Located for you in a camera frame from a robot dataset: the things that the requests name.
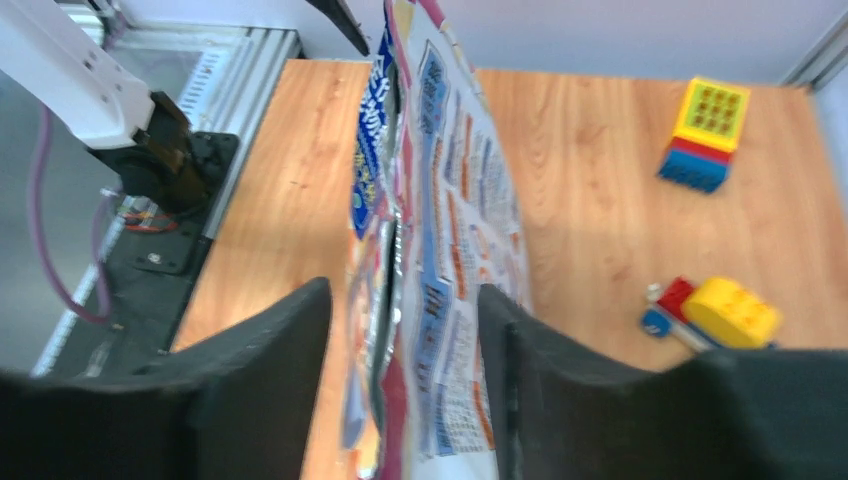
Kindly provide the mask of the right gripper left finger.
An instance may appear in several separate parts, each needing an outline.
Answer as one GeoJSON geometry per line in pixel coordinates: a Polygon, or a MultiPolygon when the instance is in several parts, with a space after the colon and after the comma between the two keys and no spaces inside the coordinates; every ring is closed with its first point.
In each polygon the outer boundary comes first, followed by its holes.
{"type": "Polygon", "coordinates": [[[318,277],[130,373],[1,377],[5,479],[297,479],[332,320],[318,277]]]}

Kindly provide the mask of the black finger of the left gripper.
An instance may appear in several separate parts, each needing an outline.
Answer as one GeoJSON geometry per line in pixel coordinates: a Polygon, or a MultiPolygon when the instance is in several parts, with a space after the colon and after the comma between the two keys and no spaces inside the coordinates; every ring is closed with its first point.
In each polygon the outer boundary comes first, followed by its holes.
{"type": "Polygon", "coordinates": [[[343,0],[307,0],[313,8],[330,20],[339,32],[363,56],[370,55],[370,48],[360,23],[343,0]]]}

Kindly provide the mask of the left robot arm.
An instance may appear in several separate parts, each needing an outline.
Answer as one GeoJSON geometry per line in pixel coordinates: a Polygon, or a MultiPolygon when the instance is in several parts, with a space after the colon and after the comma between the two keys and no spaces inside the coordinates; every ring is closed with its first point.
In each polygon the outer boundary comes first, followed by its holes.
{"type": "Polygon", "coordinates": [[[125,191],[163,211],[221,212],[231,193],[238,138],[192,132],[187,114],[163,91],[120,65],[54,1],[1,4],[1,70],[42,106],[27,211],[41,216],[50,123],[60,120],[125,191]]]}

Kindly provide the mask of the pink pet food bag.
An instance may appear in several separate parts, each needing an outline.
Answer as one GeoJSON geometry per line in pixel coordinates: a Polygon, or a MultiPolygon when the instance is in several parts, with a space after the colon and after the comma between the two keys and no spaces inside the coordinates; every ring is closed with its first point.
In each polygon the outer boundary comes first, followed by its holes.
{"type": "Polygon", "coordinates": [[[359,479],[494,479],[477,301],[532,300],[520,204],[439,4],[384,18],[353,157],[342,445],[359,479]]]}

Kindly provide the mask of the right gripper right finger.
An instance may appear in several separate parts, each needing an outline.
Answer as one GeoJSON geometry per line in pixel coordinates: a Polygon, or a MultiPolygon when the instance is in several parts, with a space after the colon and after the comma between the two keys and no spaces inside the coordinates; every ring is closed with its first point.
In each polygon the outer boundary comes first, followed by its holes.
{"type": "Polygon", "coordinates": [[[503,479],[843,479],[847,354],[715,349],[662,372],[611,359],[492,285],[478,323],[503,479]]]}

